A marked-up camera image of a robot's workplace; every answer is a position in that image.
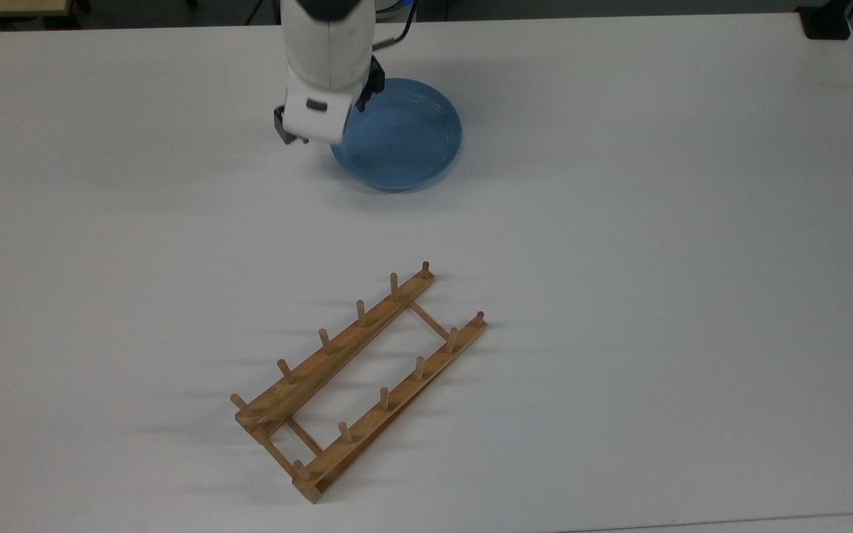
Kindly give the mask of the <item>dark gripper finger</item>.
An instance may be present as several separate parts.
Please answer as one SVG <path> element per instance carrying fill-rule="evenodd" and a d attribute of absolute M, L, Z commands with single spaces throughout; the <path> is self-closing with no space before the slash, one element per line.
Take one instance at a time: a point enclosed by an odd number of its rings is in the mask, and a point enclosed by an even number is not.
<path fill-rule="evenodd" d="M 369 71 L 367 80 L 363 85 L 358 100 L 355 102 L 355 108 L 359 113 L 366 110 L 370 99 L 375 95 L 384 91 L 386 84 L 386 74 L 379 61 L 375 56 L 370 57 Z"/>
<path fill-rule="evenodd" d="M 285 106 L 284 105 L 280 105 L 280 106 L 276 107 L 272 112 L 274 128 L 275 128 L 275 131 L 278 133 L 278 136 L 280 136 L 281 141 L 284 142 L 285 145 L 291 145 L 292 143 L 294 143 L 296 141 L 300 141 L 301 143 L 304 143 L 304 144 L 309 143 L 308 138 L 305 138 L 304 136 L 301 136 L 301 135 L 293 134 L 293 133 L 287 131 L 287 129 L 285 129 L 284 113 L 285 113 Z"/>

